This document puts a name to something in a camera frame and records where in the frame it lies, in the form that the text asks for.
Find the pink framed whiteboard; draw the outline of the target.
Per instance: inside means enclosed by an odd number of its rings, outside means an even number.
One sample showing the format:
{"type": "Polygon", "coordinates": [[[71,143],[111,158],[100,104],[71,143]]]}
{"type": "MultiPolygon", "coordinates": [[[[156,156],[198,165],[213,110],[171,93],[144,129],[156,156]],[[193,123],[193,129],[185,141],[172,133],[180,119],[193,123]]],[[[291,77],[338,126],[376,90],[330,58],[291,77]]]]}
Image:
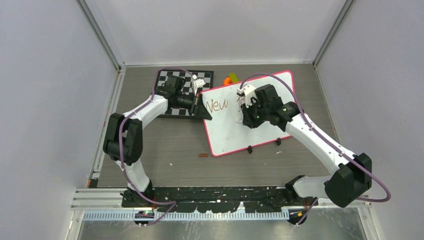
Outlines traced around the pink framed whiteboard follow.
{"type": "Polygon", "coordinates": [[[212,116],[212,120],[204,119],[203,122],[210,152],[214,157],[246,150],[248,146],[275,143],[277,138],[283,140],[291,137],[269,122],[254,129],[237,123],[243,119],[237,95],[240,85],[241,82],[237,82],[201,92],[203,103],[212,116]]]}

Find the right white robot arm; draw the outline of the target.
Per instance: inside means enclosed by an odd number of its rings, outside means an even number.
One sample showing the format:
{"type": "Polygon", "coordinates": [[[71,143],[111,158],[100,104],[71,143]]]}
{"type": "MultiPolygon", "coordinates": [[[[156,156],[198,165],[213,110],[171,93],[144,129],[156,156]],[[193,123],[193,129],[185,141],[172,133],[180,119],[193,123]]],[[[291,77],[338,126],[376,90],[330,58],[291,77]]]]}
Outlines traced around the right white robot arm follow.
{"type": "Polygon", "coordinates": [[[256,129],[268,122],[300,141],[327,168],[328,176],[299,175],[286,184],[285,198],[291,205],[299,205],[305,198],[327,198],[344,208],[372,187],[372,160],[365,153],[359,155],[342,147],[299,108],[295,102],[283,103],[275,87],[246,85],[237,89],[242,99],[242,124],[256,129]]]}

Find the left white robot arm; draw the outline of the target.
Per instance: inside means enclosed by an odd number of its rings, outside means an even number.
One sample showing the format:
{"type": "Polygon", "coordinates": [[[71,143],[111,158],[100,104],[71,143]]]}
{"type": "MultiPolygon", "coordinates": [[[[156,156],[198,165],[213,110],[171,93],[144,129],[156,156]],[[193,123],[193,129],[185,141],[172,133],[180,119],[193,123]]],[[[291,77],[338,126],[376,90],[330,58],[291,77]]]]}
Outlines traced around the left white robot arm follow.
{"type": "Polygon", "coordinates": [[[203,112],[200,92],[206,85],[208,82],[198,73],[169,75],[153,85],[152,93],[139,106],[123,114],[110,115],[102,149],[123,172],[127,181],[127,189],[122,194],[125,200],[141,207],[154,203],[153,184],[141,160],[144,128],[172,109],[185,110],[190,115],[203,112]]]}

